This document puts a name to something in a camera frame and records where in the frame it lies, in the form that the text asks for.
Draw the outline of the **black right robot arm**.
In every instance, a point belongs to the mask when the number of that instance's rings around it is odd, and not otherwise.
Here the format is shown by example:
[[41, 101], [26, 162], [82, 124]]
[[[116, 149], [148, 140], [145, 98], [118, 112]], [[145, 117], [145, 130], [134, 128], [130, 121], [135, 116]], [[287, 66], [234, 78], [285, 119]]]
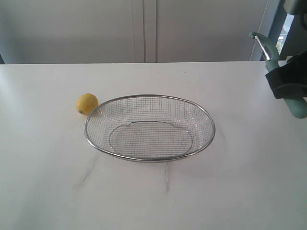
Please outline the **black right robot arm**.
[[[294, 16], [281, 53], [272, 46], [277, 41], [281, 18]], [[306, 98], [307, 96], [307, 2], [283, 0], [274, 18], [269, 34], [269, 56], [266, 60], [266, 78], [276, 99]]]

